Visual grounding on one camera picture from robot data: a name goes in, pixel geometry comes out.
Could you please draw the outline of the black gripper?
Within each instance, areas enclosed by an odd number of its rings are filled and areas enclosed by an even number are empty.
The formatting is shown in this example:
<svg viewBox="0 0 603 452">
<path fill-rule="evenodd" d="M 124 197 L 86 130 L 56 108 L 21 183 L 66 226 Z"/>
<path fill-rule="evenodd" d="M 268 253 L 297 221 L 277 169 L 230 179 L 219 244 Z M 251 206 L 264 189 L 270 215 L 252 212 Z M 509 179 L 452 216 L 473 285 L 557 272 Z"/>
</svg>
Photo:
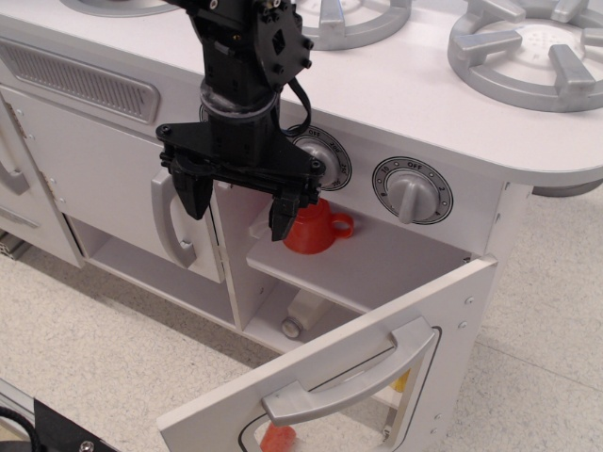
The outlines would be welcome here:
<svg viewBox="0 0 603 452">
<path fill-rule="evenodd" d="M 169 171 L 181 203 L 194 219 L 203 218 L 216 181 L 273 196 L 273 242 L 286 239 L 299 204 L 318 202 L 324 164 L 294 145 L 269 116 L 258 122 L 210 118 L 165 123 L 155 133 L 164 146 L 161 166 Z"/>
</svg>

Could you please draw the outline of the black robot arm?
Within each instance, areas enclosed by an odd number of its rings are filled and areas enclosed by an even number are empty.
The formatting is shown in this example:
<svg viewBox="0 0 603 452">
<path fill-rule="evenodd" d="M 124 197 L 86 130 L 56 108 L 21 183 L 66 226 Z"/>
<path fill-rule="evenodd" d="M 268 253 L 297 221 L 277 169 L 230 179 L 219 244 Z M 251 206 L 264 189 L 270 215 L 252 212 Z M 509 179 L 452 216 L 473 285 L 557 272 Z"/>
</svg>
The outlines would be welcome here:
<svg viewBox="0 0 603 452">
<path fill-rule="evenodd" d="M 325 165 L 293 143 L 309 118 L 280 124 L 284 87 L 307 113 L 296 77 L 311 66 L 314 43 L 290 1 L 178 1 L 203 47 L 203 121 L 162 124 L 161 165 L 187 213 L 200 219 L 216 181 L 269 193 L 271 237 L 285 239 L 300 209 L 318 202 Z"/>
</svg>

